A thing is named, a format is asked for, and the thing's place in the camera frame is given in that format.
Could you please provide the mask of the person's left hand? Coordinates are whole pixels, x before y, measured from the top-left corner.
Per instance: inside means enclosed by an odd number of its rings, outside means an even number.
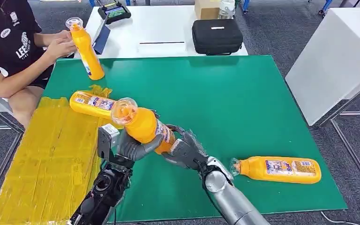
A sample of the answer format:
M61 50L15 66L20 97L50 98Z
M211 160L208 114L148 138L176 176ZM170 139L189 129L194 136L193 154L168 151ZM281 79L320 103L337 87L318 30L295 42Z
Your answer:
M62 30L59 33L53 34L53 39L64 39L64 40L72 40L71 32L68 30Z

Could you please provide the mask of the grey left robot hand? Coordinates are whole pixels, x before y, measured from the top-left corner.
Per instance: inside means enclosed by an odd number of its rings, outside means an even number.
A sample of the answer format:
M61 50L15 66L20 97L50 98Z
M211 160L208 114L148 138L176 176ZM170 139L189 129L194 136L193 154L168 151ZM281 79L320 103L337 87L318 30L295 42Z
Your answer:
M126 130L123 130L118 139L117 154L137 161L155 151L163 139L163 135L159 134L152 141L143 144L131 137Z

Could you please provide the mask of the person's right hand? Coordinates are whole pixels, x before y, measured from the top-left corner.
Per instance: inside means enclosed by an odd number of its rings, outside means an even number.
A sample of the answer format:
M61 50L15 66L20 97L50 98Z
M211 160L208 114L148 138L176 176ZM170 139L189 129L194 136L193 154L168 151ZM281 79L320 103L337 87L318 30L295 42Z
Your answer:
M53 40L47 50L46 50L46 55L48 56L48 58L50 58L51 60L56 60L58 58L61 57L65 57L69 54L72 54L73 52L75 52L77 50L73 40L71 39L64 39L64 38L58 38Z

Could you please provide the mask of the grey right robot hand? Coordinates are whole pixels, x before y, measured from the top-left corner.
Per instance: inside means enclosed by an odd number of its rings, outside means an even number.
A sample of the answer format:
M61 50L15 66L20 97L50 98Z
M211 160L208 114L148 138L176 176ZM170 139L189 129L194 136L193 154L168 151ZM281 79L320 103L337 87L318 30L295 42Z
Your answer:
M167 124L171 131L177 132L181 138L176 139L168 152L161 155L166 161L187 169L201 171L208 163L209 156L202 144L196 139L192 130L185 130L179 126Z

